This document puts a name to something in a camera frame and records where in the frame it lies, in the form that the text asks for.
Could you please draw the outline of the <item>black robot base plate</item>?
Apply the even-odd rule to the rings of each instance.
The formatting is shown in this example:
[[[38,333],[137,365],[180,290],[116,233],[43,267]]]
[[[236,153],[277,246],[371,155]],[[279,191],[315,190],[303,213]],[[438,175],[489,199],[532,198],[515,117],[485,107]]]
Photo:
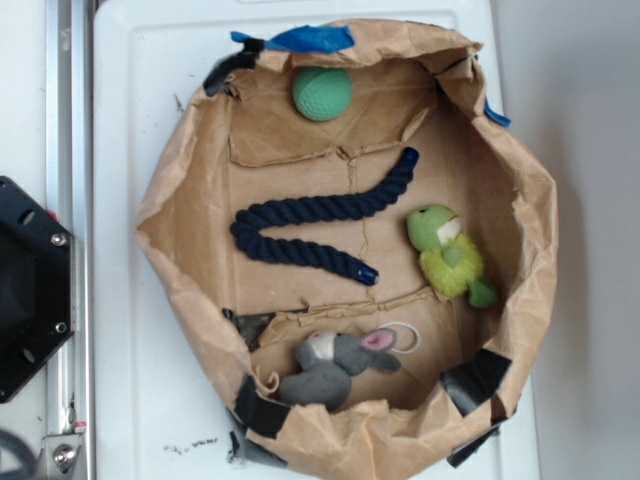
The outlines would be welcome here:
[[[74,237],[1,178],[1,402],[10,402],[72,336]]]

